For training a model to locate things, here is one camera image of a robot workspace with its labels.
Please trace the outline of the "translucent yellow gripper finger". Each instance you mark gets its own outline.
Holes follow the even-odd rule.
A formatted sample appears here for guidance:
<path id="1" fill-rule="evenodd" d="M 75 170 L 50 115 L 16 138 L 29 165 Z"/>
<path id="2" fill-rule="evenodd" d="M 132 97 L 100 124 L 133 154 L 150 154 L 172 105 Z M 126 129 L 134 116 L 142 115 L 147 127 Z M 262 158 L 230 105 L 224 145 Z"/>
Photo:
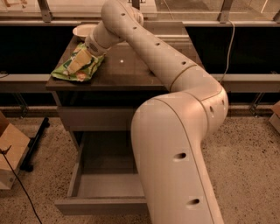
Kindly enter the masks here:
<path id="1" fill-rule="evenodd" d="M 67 67 L 70 74 L 74 74 L 82 67 L 88 64 L 92 59 L 90 52 L 87 49 L 81 49 L 73 58 L 72 62 Z"/>

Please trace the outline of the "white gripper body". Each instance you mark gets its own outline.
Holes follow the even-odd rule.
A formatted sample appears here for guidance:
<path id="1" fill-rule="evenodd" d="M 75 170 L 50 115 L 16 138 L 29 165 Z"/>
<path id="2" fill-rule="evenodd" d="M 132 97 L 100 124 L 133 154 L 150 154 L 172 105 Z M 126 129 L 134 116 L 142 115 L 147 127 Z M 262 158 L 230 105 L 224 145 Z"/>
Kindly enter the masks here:
<path id="1" fill-rule="evenodd" d="M 85 38 L 85 45 L 94 56 L 101 56 L 107 51 L 107 40 L 102 33 L 92 31 Z"/>

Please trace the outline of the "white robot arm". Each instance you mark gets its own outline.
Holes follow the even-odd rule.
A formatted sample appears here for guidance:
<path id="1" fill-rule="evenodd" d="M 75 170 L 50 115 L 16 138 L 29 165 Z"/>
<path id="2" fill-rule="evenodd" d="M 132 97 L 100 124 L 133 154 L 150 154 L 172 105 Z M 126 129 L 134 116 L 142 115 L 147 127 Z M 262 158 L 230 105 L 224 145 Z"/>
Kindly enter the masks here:
<path id="1" fill-rule="evenodd" d="M 107 0 L 86 38 L 94 55 L 126 41 L 167 88 L 144 102 L 131 123 L 131 142 L 152 224 L 224 224 L 201 152 L 205 136 L 228 113 L 224 87 L 201 66 L 143 27 L 143 16 Z"/>

